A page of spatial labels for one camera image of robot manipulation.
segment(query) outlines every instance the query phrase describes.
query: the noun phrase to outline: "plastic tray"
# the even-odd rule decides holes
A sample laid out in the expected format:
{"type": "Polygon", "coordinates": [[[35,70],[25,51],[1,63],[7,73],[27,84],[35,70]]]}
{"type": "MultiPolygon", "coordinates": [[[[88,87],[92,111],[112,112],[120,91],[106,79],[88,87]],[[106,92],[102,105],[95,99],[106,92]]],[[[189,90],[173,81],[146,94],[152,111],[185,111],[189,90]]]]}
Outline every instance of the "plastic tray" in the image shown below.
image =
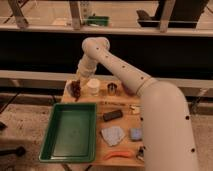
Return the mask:
{"type": "Polygon", "coordinates": [[[87,25],[95,24],[99,26],[108,26],[108,16],[89,16],[87,19],[87,25]]]}
{"type": "Polygon", "coordinates": [[[96,104],[55,104],[39,160],[50,163],[91,162],[95,158],[96,104]]]}

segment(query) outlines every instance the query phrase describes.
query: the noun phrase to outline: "orange object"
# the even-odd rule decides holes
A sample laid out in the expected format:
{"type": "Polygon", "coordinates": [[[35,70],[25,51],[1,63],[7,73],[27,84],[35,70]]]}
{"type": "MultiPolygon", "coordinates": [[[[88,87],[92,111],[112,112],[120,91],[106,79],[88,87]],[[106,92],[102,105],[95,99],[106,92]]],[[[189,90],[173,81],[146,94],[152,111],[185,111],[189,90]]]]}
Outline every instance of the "orange object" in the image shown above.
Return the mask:
{"type": "Polygon", "coordinates": [[[125,157],[125,158],[131,158],[134,156],[134,153],[129,150],[124,151],[111,151],[107,155],[104,156],[104,160],[108,160],[112,157],[125,157]]]}

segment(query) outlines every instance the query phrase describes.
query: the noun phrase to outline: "wooden table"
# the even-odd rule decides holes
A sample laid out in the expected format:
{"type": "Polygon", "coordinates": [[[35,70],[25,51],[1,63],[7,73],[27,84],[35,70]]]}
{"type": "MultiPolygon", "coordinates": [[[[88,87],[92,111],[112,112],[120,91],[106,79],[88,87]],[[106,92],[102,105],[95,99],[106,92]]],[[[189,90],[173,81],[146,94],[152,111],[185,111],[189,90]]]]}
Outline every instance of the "wooden table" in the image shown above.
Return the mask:
{"type": "MultiPolygon", "coordinates": [[[[144,163],[133,158],[121,158],[114,157],[108,160],[103,160],[103,157],[110,151],[116,150],[132,150],[135,154],[137,153],[142,142],[132,142],[129,138],[130,128],[140,128],[140,114],[133,114],[131,105],[139,105],[140,99],[137,96],[127,95],[121,83],[119,81],[113,81],[117,84],[116,95],[110,96],[107,92],[107,84],[109,81],[101,81],[100,91],[97,96],[89,94],[88,87],[84,86],[81,89],[81,97],[77,102],[95,102],[97,104],[97,127],[96,127],[96,158],[90,163],[91,165],[102,165],[102,166],[134,166],[143,167],[144,163]],[[124,116],[119,119],[115,119],[109,122],[104,122],[102,115],[103,113],[110,112],[113,110],[121,109],[124,116]],[[109,147],[107,143],[101,137],[100,131],[103,128],[110,126],[120,126],[125,132],[125,138],[120,142],[119,145],[109,147]]],[[[62,103],[75,102],[75,99],[68,93],[67,88],[64,89],[64,94],[62,97],[62,103]]]]}

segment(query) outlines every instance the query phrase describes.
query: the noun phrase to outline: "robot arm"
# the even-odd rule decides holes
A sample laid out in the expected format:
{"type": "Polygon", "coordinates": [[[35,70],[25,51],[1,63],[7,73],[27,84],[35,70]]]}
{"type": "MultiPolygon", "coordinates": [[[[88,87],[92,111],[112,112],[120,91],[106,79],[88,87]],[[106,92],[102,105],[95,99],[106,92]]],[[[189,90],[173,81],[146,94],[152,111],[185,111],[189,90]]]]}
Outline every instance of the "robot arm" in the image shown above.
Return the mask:
{"type": "Polygon", "coordinates": [[[87,38],[78,74],[89,77],[101,63],[141,98],[146,171],[198,171],[188,105],[173,84],[157,81],[111,54],[106,38],[87,38]]]}

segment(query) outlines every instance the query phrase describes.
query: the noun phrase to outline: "white cup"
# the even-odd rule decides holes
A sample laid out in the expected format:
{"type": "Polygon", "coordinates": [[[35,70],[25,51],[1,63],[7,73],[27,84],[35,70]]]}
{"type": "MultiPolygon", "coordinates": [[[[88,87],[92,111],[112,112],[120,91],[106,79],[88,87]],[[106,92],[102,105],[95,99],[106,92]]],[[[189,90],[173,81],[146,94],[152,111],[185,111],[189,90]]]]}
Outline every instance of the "white cup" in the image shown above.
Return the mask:
{"type": "Polygon", "coordinates": [[[91,78],[88,83],[87,86],[89,88],[89,92],[91,95],[95,96],[98,95],[98,92],[100,90],[100,81],[96,78],[91,78]]]}

